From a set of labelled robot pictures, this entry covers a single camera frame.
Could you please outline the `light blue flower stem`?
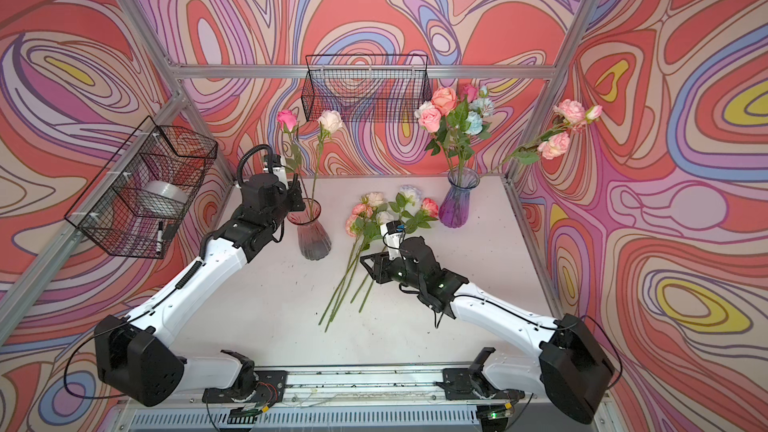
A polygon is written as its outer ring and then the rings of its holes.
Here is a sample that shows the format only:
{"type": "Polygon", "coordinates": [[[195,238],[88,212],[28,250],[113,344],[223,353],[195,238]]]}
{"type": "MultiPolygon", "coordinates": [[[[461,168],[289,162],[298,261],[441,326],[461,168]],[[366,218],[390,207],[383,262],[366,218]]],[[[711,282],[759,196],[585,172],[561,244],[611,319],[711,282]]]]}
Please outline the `light blue flower stem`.
{"type": "Polygon", "coordinates": [[[459,108],[459,132],[457,135],[458,156],[466,163],[473,155],[473,140],[490,137],[490,118],[495,114],[495,104],[486,86],[476,87],[478,97],[471,103],[461,98],[459,108]]]}

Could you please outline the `magenta rose stem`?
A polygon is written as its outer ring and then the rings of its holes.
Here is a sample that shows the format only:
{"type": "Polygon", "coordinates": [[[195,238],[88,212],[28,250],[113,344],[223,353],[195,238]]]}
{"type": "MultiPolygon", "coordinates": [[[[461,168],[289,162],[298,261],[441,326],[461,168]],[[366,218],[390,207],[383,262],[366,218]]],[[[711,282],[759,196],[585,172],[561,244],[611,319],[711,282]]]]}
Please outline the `magenta rose stem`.
{"type": "Polygon", "coordinates": [[[307,194],[307,187],[302,174],[303,152],[299,142],[298,116],[290,110],[282,110],[277,115],[277,122],[284,135],[284,143],[288,153],[285,158],[286,165],[298,176],[303,192],[307,194]]]}

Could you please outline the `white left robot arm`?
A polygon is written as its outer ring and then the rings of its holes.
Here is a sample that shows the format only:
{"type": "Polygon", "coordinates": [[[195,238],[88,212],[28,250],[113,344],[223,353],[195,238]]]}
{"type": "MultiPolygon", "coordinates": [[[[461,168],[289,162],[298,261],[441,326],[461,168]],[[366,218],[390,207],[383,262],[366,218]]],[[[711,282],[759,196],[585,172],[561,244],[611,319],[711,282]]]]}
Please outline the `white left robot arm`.
{"type": "Polygon", "coordinates": [[[177,392],[201,390],[207,399],[249,402],[259,384],[254,362],[223,350],[212,358],[184,357],[172,348],[194,313],[268,245],[281,241],[284,222],[304,210],[297,178],[288,179],[271,146],[257,145],[240,159],[236,185],[241,204],[201,242],[197,257],[160,291],[94,329],[100,381],[152,407],[177,392]]]}

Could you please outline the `hot pink rose stem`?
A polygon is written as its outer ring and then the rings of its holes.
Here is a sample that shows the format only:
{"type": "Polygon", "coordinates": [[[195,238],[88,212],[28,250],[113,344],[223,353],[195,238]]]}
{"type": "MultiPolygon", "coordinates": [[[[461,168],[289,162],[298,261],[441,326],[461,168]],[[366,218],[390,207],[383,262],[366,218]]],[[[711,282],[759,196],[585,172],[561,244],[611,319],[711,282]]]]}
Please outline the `hot pink rose stem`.
{"type": "Polygon", "coordinates": [[[468,103],[473,102],[478,97],[478,89],[472,85],[471,83],[464,84],[460,89],[460,95],[463,100],[466,100],[468,103]]]}

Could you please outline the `purple blue glass vase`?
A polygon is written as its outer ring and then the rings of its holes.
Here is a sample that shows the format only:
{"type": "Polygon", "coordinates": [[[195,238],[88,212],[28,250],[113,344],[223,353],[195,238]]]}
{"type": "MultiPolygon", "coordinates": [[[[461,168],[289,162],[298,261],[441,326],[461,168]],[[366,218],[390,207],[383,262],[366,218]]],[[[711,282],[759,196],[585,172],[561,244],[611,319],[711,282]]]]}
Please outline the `purple blue glass vase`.
{"type": "Polygon", "coordinates": [[[448,228],[464,226],[469,217],[472,191],[479,185],[479,174],[468,167],[448,174],[450,188],[439,208],[439,221],[448,228]]]}

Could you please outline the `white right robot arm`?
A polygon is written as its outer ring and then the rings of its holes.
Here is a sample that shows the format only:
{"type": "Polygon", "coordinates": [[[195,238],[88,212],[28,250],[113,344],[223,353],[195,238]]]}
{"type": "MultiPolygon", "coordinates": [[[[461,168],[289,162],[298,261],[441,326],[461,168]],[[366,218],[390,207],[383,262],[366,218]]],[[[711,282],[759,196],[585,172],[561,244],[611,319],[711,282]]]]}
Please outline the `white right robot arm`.
{"type": "Polygon", "coordinates": [[[442,267],[421,237],[389,234],[384,243],[384,251],[359,260],[374,283],[395,282],[436,321],[449,317],[478,326],[527,357],[517,361],[483,348],[470,365],[444,369],[437,385],[447,399],[516,403],[525,394],[545,396],[570,419],[593,422],[616,369],[582,318],[540,315],[493,296],[442,267]]]}

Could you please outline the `pink spray rose bunch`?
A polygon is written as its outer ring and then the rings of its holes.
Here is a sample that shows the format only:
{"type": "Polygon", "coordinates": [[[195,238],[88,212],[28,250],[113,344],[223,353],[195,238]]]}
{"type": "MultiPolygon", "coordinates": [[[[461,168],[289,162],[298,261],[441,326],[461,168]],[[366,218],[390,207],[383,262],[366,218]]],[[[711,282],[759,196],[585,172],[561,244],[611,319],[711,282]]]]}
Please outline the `pink spray rose bunch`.
{"type": "Polygon", "coordinates": [[[345,222],[345,231],[353,238],[343,274],[321,314],[319,325],[327,332],[344,304],[352,288],[356,269],[362,253],[380,237],[379,216],[388,210],[388,201],[383,192],[369,192],[360,198],[345,222]]]}

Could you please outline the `pale pink rose bunch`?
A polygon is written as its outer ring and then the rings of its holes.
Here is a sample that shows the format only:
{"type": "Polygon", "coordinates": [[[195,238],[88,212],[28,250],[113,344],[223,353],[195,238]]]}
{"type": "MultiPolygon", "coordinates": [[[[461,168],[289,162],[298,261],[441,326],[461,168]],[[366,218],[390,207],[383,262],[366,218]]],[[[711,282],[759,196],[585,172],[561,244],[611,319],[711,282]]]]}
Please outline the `pale pink rose bunch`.
{"type": "Polygon", "coordinates": [[[529,166],[565,155],[570,148],[572,135],[597,122],[604,108],[601,105],[585,106],[579,101],[564,99],[553,107],[553,112],[554,120],[548,129],[506,155],[487,174],[500,171],[512,162],[529,166]]]}

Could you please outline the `salmon pink rose stem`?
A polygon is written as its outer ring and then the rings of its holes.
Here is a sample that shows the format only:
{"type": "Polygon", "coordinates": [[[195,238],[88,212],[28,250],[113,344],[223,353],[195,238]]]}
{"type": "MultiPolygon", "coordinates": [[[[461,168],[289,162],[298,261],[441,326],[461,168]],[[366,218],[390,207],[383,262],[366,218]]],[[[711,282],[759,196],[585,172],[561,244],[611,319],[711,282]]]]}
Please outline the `salmon pink rose stem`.
{"type": "Polygon", "coordinates": [[[456,169],[461,170],[465,163],[462,163],[458,156],[457,135],[459,132],[459,108],[461,98],[457,92],[450,87],[439,88],[433,93],[431,102],[441,111],[443,120],[448,128],[449,153],[456,169]]]}

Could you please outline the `light pink rose stem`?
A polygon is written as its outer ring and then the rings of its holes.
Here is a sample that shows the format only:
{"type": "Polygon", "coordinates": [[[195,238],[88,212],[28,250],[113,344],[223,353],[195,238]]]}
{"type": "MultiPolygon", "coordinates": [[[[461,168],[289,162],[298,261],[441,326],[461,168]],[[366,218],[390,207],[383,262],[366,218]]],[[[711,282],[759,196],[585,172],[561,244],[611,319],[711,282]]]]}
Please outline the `light pink rose stem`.
{"type": "Polygon", "coordinates": [[[426,131],[429,136],[429,142],[425,151],[431,156],[441,154],[447,164],[447,173],[451,174],[456,166],[452,162],[449,153],[448,128],[443,120],[441,111],[430,101],[423,102],[414,112],[418,125],[426,131]]]}

